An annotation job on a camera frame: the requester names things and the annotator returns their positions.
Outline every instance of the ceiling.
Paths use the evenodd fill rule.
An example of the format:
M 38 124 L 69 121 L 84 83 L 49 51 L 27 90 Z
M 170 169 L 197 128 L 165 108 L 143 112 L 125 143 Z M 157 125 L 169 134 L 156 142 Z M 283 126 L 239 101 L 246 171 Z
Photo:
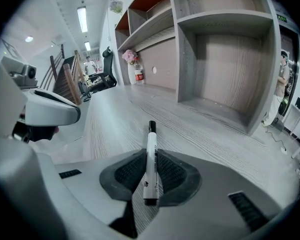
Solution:
M 27 36 L 33 41 L 25 42 Z M 26 61 L 51 48 L 52 42 L 70 51 L 78 49 L 55 0 L 25 0 L 6 24 L 2 38 Z
M 102 21 L 107 0 L 56 0 L 60 13 L 81 52 L 89 41 L 91 50 L 99 49 Z M 82 33 L 77 8 L 86 7 L 88 32 Z

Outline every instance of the wooden stair railing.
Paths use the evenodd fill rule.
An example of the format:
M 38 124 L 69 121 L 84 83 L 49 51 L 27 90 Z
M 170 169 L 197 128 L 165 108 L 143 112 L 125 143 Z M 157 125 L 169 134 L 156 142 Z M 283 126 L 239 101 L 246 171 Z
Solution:
M 52 80 L 52 77 L 54 77 L 55 81 L 57 80 L 57 76 L 58 76 L 57 68 L 58 68 L 60 62 L 64 59 L 65 59 L 64 45 L 61 44 L 61 50 L 58 53 L 58 55 L 56 56 L 56 58 L 54 59 L 54 57 L 52 55 L 50 56 L 51 65 L 49 66 L 48 70 L 46 71 L 46 73 L 43 77 L 43 80 L 39 86 L 40 88 L 48 90 L 51 80 Z
M 67 63 L 63 65 L 64 75 L 70 89 L 71 95 L 74 99 L 74 103 L 76 105 L 80 105 L 82 103 L 81 100 L 81 92 L 79 90 L 79 79 L 81 81 L 86 81 L 84 75 L 82 73 L 82 68 L 80 65 L 80 57 L 78 51 L 74 51 L 74 59 L 71 66 Z

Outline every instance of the marker pen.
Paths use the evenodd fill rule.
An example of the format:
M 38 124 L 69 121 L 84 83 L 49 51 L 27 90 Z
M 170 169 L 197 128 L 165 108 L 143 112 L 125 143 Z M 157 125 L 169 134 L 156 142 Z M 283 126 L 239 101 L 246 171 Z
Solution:
M 159 199 L 157 161 L 156 122 L 149 121 L 148 144 L 146 147 L 146 169 L 143 187 L 143 199 L 146 206 L 155 206 Z

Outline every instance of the green exit sign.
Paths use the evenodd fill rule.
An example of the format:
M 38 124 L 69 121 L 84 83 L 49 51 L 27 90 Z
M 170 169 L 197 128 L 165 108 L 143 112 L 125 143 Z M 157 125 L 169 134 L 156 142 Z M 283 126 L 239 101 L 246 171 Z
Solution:
M 283 16 L 281 16 L 281 15 L 279 15 L 279 14 L 277 14 L 277 16 L 278 16 L 278 20 L 280 20 L 280 21 L 283 21 L 283 22 L 287 22 L 287 19 L 286 19 L 286 17 L 283 17 Z

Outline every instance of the red and white bottle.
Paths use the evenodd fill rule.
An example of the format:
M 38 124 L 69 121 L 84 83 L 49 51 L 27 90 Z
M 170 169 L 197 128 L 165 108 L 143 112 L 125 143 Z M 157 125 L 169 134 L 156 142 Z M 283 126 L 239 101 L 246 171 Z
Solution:
M 140 63 L 139 57 L 135 58 L 134 62 L 134 75 L 135 75 L 135 81 L 137 85 L 143 85 L 144 83 L 144 66 Z

